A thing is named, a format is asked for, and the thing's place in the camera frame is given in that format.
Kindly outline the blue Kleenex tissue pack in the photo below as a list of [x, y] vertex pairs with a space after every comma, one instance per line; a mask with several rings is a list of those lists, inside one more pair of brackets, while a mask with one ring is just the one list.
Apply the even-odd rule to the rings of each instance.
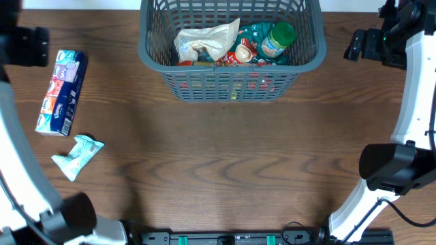
[[87, 64], [88, 58], [82, 51], [58, 51], [36, 132], [42, 135], [69, 135]]

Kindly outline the green lid jar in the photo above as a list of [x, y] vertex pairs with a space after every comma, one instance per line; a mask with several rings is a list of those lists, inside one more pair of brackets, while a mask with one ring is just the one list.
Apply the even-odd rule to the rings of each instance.
[[278, 22], [261, 43], [261, 50], [268, 58], [277, 58], [296, 40], [294, 28], [286, 22]]

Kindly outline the green coffee sachet bag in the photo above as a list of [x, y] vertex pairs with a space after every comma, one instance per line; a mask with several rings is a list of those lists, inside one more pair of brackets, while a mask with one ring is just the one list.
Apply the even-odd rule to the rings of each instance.
[[261, 63], [270, 65], [287, 65], [289, 58], [282, 53], [277, 58], [268, 58], [261, 50], [263, 39], [277, 23], [258, 22], [246, 25], [238, 30], [234, 45], [218, 61], [229, 63]]

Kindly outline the red spaghetti pack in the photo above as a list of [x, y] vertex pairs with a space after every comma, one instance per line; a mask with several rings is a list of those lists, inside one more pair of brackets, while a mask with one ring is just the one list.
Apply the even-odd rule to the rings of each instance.
[[[201, 67], [230, 67], [232, 69], [242, 68], [242, 67], [262, 67], [265, 65], [270, 65], [270, 63], [266, 63], [264, 60], [261, 60], [261, 63], [229, 63], [224, 61], [217, 61], [215, 63], [208, 61], [184, 61], [178, 62], [177, 66], [201, 66]], [[221, 75], [217, 74], [218, 78], [215, 79], [215, 76], [211, 73], [205, 75], [205, 89], [206, 94], [209, 95], [212, 92], [218, 90], [219, 97], [223, 97], [224, 93], [228, 92], [230, 86], [232, 86], [232, 92], [238, 93], [242, 85], [244, 83], [244, 74], [235, 73], [234, 77], [231, 78], [229, 73], [223, 73]], [[182, 76], [177, 77], [179, 82], [175, 84], [174, 81], [170, 82], [171, 87], [179, 87], [182, 91], [188, 91], [189, 88], [193, 89], [193, 93], [195, 95], [200, 93], [202, 89], [202, 76], [199, 74], [194, 74], [188, 82], [187, 78], [183, 78]], [[248, 74], [247, 83], [248, 90], [253, 91], [256, 88], [258, 83], [258, 79], [261, 78], [260, 73], [251, 72]]]

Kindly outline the mint green small packet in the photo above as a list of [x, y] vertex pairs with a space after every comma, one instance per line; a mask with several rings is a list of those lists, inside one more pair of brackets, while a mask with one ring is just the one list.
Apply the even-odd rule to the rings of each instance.
[[104, 147], [103, 142], [93, 140], [86, 135], [77, 135], [74, 139], [76, 145], [67, 156], [52, 156], [52, 160], [71, 182], [77, 178], [81, 169]]

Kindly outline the beige paper pouch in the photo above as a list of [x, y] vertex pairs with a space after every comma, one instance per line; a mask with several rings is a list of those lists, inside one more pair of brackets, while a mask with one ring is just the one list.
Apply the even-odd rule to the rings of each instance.
[[197, 50], [205, 50], [213, 61], [224, 56], [238, 36], [240, 19], [230, 24], [203, 29], [183, 29], [174, 40], [179, 61], [197, 61]]

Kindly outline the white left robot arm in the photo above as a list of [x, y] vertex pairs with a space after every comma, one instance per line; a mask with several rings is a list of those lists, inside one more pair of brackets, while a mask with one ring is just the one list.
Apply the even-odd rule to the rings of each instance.
[[45, 67], [48, 30], [19, 27], [21, 2], [1, 2], [1, 243], [127, 244], [122, 222], [96, 215], [85, 193], [67, 199], [44, 175], [18, 117], [4, 67]]

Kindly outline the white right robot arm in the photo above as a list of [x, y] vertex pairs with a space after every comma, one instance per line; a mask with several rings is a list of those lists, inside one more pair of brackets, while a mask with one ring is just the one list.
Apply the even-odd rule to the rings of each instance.
[[357, 185], [313, 244], [391, 244], [390, 232], [367, 231], [386, 206], [412, 226], [435, 225], [410, 220], [394, 204], [435, 181], [435, 0], [387, 1], [378, 16], [382, 27], [355, 31], [344, 57], [407, 72], [399, 118], [390, 142], [364, 148]]

